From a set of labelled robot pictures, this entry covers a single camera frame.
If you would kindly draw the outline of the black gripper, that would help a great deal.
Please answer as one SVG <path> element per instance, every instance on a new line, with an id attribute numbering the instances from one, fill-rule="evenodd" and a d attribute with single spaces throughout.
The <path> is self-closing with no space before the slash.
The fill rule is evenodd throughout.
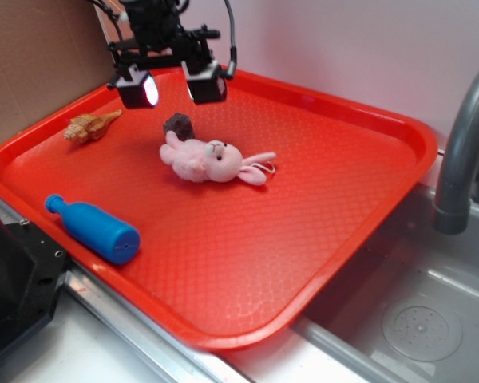
<path id="1" fill-rule="evenodd" d="M 225 101 L 226 81 L 221 66 L 208 47 L 220 32 L 207 26 L 187 30 L 180 16 L 188 1 L 121 1 L 123 10 L 105 8 L 117 31 L 118 40 L 109 43 L 117 71 L 106 87 L 118 91 L 127 109 L 151 109 L 159 102 L 159 91 L 150 69 L 182 66 L 192 101 L 197 105 Z"/>

